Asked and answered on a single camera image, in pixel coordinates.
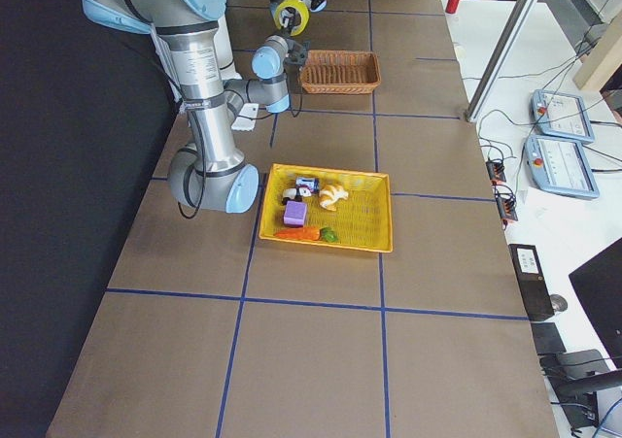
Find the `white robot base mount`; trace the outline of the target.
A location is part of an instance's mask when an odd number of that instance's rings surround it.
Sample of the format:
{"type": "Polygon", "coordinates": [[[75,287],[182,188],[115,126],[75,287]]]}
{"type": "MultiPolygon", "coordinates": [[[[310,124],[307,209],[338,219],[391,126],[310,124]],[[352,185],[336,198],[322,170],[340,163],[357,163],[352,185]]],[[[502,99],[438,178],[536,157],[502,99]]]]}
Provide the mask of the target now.
{"type": "MultiPolygon", "coordinates": [[[[222,80],[225,82],[231,79],[241,80],[241,75],[237,72],[234,63],[233,52],[229,40],[229,33],[225,15],[218,19],[219,28],[214,37],[214,45],[222,80]]],[[[256,125],[256,118],[259,112],[257,103],[244,103],[240,109],[240,114],[232,123],[231,129],[236,131],[252,131],[256,125]]]]}

